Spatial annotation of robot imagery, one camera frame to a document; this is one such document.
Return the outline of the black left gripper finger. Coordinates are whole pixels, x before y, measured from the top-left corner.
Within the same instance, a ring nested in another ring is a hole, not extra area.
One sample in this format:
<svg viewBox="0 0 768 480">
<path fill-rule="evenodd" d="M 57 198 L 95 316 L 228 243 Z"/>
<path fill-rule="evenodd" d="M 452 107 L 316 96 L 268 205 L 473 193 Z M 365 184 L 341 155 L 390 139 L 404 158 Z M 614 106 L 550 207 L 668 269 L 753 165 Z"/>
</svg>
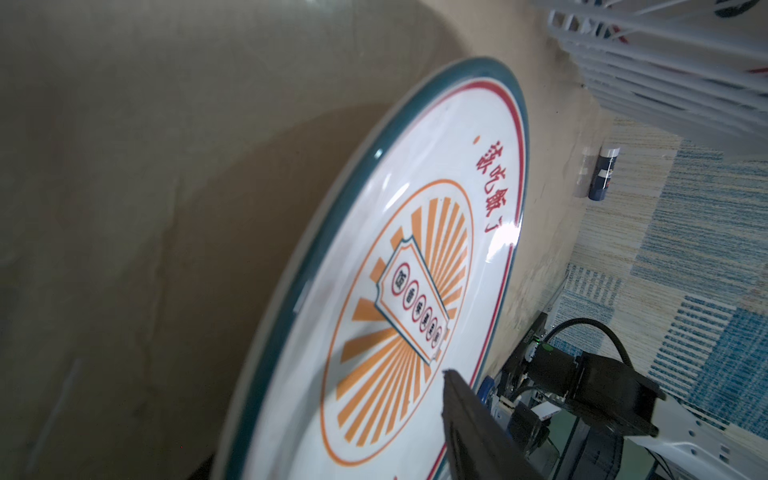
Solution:
<svg viewBox="0 0 768 480">
<path fill-rule="evenodd" d="M 459 372 L 443 372 L 443 427 L 453 479 L 540 479 Z"/>
</svg>

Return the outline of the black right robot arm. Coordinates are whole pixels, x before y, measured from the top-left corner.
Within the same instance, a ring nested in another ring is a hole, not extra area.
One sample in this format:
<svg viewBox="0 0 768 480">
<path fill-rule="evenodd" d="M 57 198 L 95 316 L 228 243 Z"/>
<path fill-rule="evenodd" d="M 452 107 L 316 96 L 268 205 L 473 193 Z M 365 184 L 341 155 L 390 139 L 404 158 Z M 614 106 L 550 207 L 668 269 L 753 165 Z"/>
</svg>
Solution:
<svg viewBox="0 0 768 480">
<path fill-rule="evenodd" d="M 504 363 L 498 396 L 516 403 L 529 391 L 550 395 L 553 404 L 588 426 L 647 450 L 671 479 L 766 478 L 766 460 L 728 441 L 636 371 L 625 346 L 606 324 L 576 318 L 545 332 L 547 318 L 539 315 Z M 619 356 L 573 356 L 553 346 L 556 335 L 577 326 L 603 333 Z"/>
</svg>

